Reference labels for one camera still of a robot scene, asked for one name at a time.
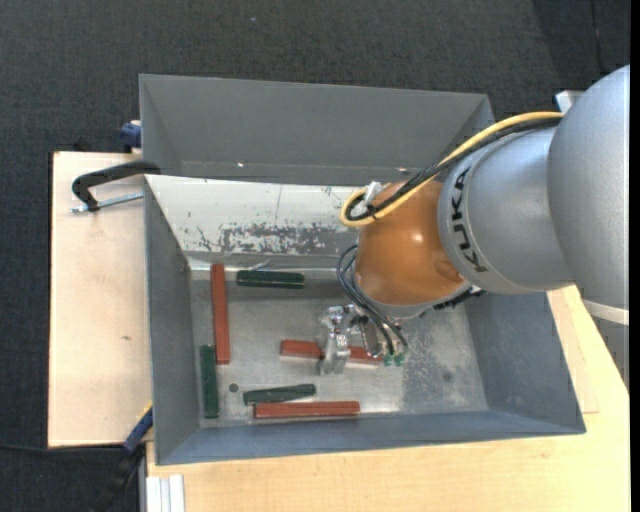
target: red stick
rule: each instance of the red stick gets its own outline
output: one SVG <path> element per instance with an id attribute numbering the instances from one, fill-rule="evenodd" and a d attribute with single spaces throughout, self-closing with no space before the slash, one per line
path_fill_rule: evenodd
<path id="1" fill-rule="evenodd" d="M 224 280 L 224 265 L 211 265 L 211 304 L 213 306 L 213 336 L 216 347 L 216 364 L 231 362 L 229 344 L 229 311 L 227 308 L 227 286 Z"/>
<path id="2" fill-rule="evenodd" d="M 359 412 L 360 403 L 353 400 L 342 402 L 260 403 L 254 407 L 254 417 L 259 420 L 356 416 Z"/>
<path id="3" fill-rule="evenodd" d="M 318 344 L 314 341 L 282 340 L 280 355 L 290 357 L 304 357 L 308 359 L 321 359 L 323 354 Z M 352 363 L 378 364 L 381 360 L 371 357 L 364 347 L 351 347 Z"/>

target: dark gray floor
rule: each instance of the dark gray floor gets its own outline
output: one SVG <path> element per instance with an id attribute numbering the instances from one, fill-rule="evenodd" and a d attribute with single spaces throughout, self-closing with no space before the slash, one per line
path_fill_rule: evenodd
<path id="1" fill-rule="evenodd" d="M 503 118 L 628 63 L 630 6 L 0 0 L 0 443 L 46 444 L 48 152 L 80 136 L 121 150 L 138 73 L 483 92 Z M 0 448 L 0 510 L 86 510 L 116 458 Z"/>

